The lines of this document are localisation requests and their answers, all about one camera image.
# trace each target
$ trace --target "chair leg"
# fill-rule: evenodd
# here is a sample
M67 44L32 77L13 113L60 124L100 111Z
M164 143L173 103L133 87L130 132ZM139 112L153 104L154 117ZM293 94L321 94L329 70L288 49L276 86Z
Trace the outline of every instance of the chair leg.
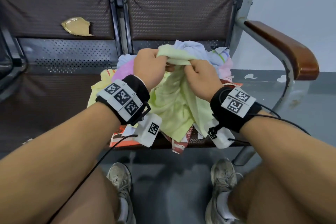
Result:
M252 146L244 146L232 162L235 166L244 166L255 153Z

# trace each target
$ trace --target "perforated metal panel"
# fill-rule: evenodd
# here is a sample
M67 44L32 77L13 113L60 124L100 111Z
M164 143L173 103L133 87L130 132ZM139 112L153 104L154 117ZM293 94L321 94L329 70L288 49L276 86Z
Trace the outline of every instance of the perforated metal panel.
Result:
M60 40L20 38L28 60L27 73L99 74L115 69L118 62L114 40Z
M205 49L210 52L213 49L217 47L224 47L225 46L225 41L222 40L212 40L212 41L197 41L198 43L201 43L204 45ZM143 48L153 48L156 49L161 45L164 44L171 44L173 45L175 41L140 41L140 40L135 40L132 42L133 43L133 52L134 54L137 54L139 50Z

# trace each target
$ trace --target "peeling paint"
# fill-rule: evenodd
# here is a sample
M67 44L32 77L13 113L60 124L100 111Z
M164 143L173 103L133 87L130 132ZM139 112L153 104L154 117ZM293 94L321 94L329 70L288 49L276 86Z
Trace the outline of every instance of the peeling paint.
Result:
M277 79L278 82L286 82L286 75L282 75L280 78Z
M249 78L249 79L257 79L257 77L254 77L253 74L247 74L245 77L245 79Z

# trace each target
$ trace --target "thigh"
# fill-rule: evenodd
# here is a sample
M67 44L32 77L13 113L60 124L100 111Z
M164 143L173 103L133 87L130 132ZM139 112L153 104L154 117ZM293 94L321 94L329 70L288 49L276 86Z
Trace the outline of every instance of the thigh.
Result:
M260 175L247 215L247 224L316 223L266 167Z
M114 224L118 207L116 188L97 167L55 217L52 224Z

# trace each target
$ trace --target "pile of clothes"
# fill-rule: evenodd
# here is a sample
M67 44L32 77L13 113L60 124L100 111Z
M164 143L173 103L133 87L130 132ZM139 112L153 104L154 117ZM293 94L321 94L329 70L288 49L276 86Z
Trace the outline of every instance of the pile of clothes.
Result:
M192 129L198 131L198 138L206 137L204 125L213 119L210 104L196 97L189 88L184 65L190 64L189 60L192 59L207 60L214 66L220 79L232 82L233 63L228 48L220 47L208 52L202 44L194 41L177 40L174 45L166 44L158 49L157 55L167 56L167 62L175 65L175 69L174 72L166 72L159 85L150 92L149 105L151 112L162 118L160 129L171 141L173 151L180 153L187 146ZM88 106L95 102L98 91L116 79L133 74L135 57L122 55L116 70L108 69L101 73L101 81L92 86Z

